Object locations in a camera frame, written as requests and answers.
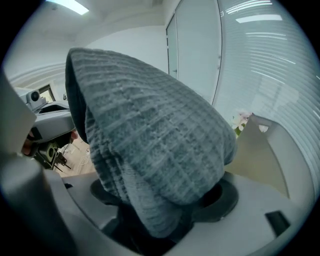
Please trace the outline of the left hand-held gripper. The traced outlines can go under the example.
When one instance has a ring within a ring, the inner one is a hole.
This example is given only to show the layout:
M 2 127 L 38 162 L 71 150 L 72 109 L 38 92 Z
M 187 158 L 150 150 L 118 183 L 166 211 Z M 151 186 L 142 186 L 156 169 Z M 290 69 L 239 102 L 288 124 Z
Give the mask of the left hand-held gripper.
M 54 169 L 60 160 L 66 164 L 59 149 L 72 143 L 74 123 L 66 100 L 48 101 L 38 89 L 15 88 L 25 105 L 35 114 L 31 128 L 34 140 L 34 155 L 45 169 Z

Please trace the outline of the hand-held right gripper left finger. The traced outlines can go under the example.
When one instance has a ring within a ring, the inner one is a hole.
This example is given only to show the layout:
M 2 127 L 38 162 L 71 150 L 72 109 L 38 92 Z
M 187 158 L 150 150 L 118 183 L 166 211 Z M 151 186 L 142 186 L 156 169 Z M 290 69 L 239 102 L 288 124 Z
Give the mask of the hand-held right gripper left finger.
M 110 237 L 119 224 L 118 207 L 92 195 L 91 184 L 98 179 L 95 173 L 62 178 L 45 171 L 44 175 L 78 256 L 140 256 Z

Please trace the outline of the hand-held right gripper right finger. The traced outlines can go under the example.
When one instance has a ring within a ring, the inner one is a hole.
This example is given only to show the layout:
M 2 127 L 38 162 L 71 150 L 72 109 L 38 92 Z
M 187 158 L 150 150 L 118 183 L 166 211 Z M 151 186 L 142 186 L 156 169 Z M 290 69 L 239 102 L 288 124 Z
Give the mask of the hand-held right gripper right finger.
M 238 203 L 216 223 L 196 223 L 174 256 L 247 256 L 276 242 L 266 213 L 282 212 L 291 226 L 301 220 L 302 210 L 271 186 L 228 172 L 224 179 L 237 188 Z

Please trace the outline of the grey plastic bin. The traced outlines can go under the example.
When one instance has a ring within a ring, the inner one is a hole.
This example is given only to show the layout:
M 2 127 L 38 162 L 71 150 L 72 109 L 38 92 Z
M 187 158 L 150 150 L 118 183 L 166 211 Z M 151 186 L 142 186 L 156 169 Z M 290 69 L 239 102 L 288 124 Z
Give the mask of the grey plastic bin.
M 236 143 L 235 158 L 226 171 L 271 186 L 296 205 L 314 201 L 305 157 L 279 123 L 253 114 Z

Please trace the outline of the grey waffle-knit clothes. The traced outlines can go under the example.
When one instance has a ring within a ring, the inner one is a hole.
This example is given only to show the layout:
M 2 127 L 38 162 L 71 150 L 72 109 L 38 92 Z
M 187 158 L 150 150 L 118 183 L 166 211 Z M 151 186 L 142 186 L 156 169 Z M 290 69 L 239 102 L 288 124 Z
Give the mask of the grey waffle-knit clothes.
M 119 52 L 70 49 L 65 89 L 122 222 L 135 234 L 179 242 L 236 155 L 234 130 L 182 82 Z

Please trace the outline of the person's left hand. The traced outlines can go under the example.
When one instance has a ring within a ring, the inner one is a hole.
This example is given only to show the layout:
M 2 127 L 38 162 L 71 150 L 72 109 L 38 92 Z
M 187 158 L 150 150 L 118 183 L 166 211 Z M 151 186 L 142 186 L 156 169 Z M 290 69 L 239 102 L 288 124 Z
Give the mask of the person's left hand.
M 27 135 L 27 138 L 24 141 L 24 144 L 21 149 L 21 153 L 27 157 L 32 157 L 35 154 L 35 140 L 32 131 Z

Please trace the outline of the ceiling light panel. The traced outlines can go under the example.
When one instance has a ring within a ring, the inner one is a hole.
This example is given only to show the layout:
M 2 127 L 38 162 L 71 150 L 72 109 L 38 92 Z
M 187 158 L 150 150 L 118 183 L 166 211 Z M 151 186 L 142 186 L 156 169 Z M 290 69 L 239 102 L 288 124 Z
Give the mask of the ceiling light panel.
M 77 2 L 76 0 L 45 0 L 46 2 L 51 2 L 57 5 L 61 5 L 67 9 L 72 10 L 73 12 L 84 15 L 89 12 L 89 10 L 84 7 L 82 4 Z

